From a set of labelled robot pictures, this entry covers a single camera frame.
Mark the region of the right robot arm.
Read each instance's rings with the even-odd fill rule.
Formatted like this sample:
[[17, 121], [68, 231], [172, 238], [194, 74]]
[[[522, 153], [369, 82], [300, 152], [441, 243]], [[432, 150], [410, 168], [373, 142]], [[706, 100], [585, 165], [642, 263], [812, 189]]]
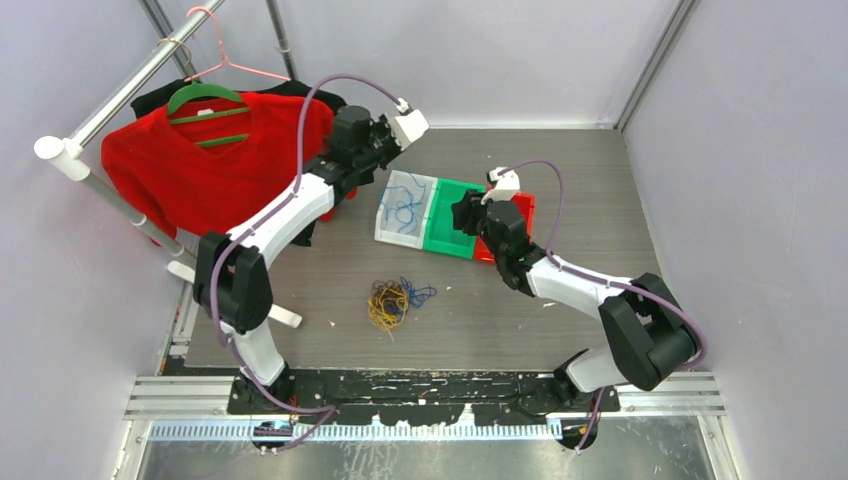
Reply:
[[531, 240], [509, 200], [467, 191], [451, 212], [454, 229], [483, 241], [509, 288], [600, 322], [606, 345], [580, 351], [554, 371], [556, 400], [565, 409], [582, 409], [603, 387], [650, 391], [704, 357], [700, 333], [659, 276], [613, 277], [565, 261]]

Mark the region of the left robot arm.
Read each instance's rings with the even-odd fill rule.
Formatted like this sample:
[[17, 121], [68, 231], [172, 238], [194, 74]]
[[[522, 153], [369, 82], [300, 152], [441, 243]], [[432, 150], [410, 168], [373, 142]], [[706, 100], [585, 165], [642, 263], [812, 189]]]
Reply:
[[[412, 135], [403, 130], [407, 118], [420, 127]], [[234, 348], [254, 386], [252, 398], [265, 411], [282, 411], [292, 397], [290, 369], [270, 331], [270, 264], [298, 237], [309, 238], [315, 222], [353, 190], [373, 183], [375, 170], [386, 168], [427, 128], [419, 111], [374, 119], [364, 107], [344, 107], [324, 149], [289, 187], [227, 233], [201, 238], [194, 300], [213, 319], [220, 340]]]

